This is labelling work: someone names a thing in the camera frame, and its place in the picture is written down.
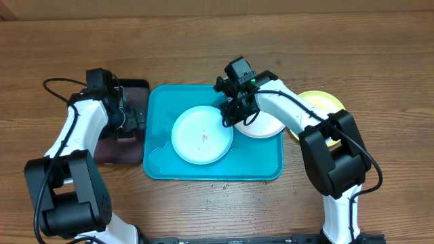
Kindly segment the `yellow-green plate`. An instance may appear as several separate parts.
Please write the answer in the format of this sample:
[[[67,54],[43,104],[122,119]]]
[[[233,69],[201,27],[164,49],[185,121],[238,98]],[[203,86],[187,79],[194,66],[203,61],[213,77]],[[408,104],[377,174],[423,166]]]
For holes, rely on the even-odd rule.
[[[336,113],[345,109],[343,103],[338,98],[324,91],[304,91],[299,96],[312,105],[327,110],[329,113]]]

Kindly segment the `pink green scrub sponge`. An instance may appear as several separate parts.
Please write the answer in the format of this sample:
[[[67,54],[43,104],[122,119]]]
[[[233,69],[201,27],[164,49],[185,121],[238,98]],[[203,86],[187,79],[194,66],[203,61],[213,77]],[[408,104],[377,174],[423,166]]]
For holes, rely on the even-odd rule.
[[[138,140],[137,136],[132,136],[131,138],[117,138],[116,141],[118,143],[129,143],[129,142],[135,142]]]

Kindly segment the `light blue plate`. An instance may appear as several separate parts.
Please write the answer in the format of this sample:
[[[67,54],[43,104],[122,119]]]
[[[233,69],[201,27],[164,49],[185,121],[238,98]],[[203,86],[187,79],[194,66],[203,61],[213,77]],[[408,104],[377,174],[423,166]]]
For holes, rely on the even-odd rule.
[[[229,151],[234,132],[222,125],[220,110],[195,106],[184,111],[172,128],[172,146],[177,155],[192,164],[214,163]]]

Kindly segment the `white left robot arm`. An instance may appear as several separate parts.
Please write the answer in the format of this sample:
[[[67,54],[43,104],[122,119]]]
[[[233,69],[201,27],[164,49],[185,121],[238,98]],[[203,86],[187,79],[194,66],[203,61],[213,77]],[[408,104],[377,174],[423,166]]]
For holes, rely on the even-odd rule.
[[[102,140],[108,146],[100,151],[102,158],[143,159],[149,83],[95,68],[87,70],[82,86],[63,99],[68,117],[53,146],[24,168],[35,238],[39,243],[44,236],[68,243],[148,243],[139,227],[113,212],[94,154]]]

